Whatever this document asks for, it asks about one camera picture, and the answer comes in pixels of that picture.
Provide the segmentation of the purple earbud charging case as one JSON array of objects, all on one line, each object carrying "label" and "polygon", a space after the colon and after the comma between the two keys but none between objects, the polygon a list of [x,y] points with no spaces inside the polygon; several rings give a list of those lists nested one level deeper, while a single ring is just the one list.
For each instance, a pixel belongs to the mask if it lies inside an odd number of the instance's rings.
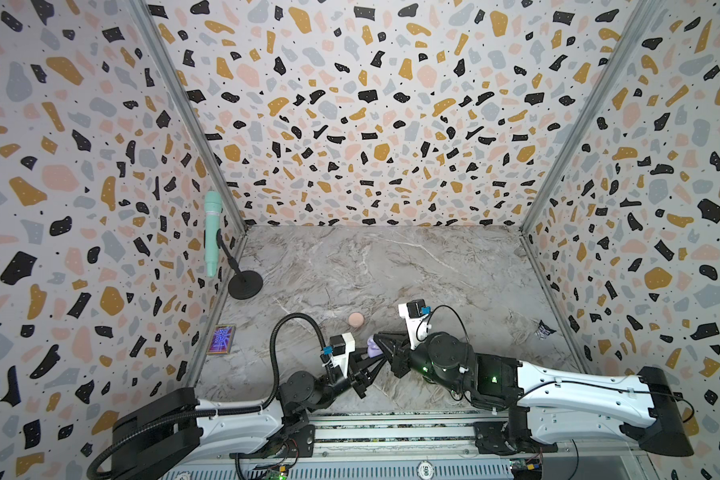
[{"label": "purple earbud charging case", "polygon": [[373,336],[367,339],[367,355],[369,358],[376,358],[383,355],[382,349],[379,347]]}]

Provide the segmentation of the pink earbud charging case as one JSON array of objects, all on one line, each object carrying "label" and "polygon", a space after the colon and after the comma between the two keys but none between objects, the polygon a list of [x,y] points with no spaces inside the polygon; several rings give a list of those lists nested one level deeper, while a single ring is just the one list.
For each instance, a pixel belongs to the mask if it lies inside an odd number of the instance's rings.
[{"label": "pink earbud charging case", "polygon": [[365,317],[359,312],[353,312],[349,315],[347,323],[352,328],[361,328],[365,323]]}]

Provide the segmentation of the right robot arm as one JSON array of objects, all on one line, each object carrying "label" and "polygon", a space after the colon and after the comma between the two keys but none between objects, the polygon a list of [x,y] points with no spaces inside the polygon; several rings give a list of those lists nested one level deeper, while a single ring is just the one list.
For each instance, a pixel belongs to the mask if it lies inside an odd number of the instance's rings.
[{"label": "right robot arm", "polygon": [[634,441],[666,457],[694,453],[679,407],[684,399],[658,367],[627,376],[566,372],[477,353],[446,332],[423,341],[381,332],[373,341],[396,377],[415,372],[478,410],[506,413],[503,426],[481,436],[491,453],[529,452],[578,439]]}]

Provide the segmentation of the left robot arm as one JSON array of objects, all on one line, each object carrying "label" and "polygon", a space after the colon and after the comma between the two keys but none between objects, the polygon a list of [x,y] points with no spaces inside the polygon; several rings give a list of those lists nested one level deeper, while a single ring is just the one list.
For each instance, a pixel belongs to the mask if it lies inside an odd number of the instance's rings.
[{"label": "left robot arm", "polygon": [[366,393],[386,359],[364,350],[326,355],[324,375],[297,371],[278,382],[262,402],[211,402],[181,388],[116,422],[113,444],[89,467],[90,479],[159,479],[179,464],[230,458],[241,479],[243,459],[263,459],[250,476],[283,475],[314,453],[316,428],[310,413],[340,395]]}]

